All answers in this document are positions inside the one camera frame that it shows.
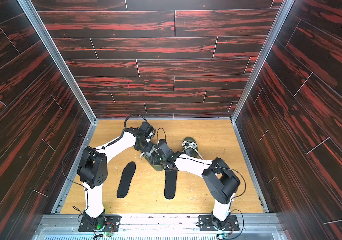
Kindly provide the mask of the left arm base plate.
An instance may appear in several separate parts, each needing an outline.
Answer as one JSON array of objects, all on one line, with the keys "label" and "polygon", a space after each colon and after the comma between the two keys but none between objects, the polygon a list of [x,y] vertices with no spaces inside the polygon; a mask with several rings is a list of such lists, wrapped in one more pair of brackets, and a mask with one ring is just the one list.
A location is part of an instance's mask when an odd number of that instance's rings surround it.
[{"label": "left arm base plate", "polygon": [[97,218],[92,218],[88,215],[82,217],[79,232],[118,232],[121,216],[119,215],[100,215]]}]

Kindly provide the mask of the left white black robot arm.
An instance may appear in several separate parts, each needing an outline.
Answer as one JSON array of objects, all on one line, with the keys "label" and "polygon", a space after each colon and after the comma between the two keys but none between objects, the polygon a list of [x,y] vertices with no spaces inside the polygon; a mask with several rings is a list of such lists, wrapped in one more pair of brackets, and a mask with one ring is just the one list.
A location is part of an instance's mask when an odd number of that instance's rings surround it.
[{"label": "left white black robot arm", "polygon": [[130,147],[149,152],[152,148],[150,140],[155,133],[156,129],[144,121],[139,128],[124,128],[119,137],[102,146],[84,149],[77,170],[86,197],[82,220],[93,230],[102,230],[106,223],[102,190],[108,177],[108,162]]}]

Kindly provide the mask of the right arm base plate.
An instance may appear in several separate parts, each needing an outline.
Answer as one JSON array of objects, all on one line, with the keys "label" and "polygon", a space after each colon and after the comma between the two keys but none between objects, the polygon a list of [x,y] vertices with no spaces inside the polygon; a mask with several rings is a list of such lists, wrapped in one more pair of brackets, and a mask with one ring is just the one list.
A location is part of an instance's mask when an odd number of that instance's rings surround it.
[{"label": "right arm base plate", "polygon": [[235,215],[228,215],[224,221],[220,221],[214,215],[199,215],[196,226],[200,231],[239,231],[240,226]]}]

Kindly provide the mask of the green canvas shoe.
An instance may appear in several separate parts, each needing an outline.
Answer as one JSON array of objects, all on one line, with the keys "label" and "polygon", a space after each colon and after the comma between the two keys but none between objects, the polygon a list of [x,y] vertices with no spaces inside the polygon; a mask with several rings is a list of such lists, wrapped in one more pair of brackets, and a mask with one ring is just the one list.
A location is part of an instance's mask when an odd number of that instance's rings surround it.
[{"label": "green canvas shoe", "polygon": [[198,144],[192,137],[186,137],[182,142],[183,153],[193,158],[204,159],[198,151]]},{"label": "green canvas shoe", "polygon": [[141,152],[141,157],[144,157],[156,171],[160,172],[164,170],[163,161],[160,159],[161,156],[155,151],[154,147],[149,152]]}]

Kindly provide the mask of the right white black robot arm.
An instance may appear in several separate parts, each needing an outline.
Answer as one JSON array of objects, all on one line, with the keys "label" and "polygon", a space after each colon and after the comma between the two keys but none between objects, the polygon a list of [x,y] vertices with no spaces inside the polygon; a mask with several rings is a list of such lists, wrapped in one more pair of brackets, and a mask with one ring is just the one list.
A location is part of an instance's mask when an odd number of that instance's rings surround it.
[{"label": "right white black robot arm", "polygon": [[215,199],[211,213],[211,225],[224,230],[230,219],[232,199],[241,181],[229,166],[220,158],[213,161],[201,160],[183,152],[174,152],[164,139],[150,150],[150,163],[164,167],[165,171],[183,171],[203,178]]}]

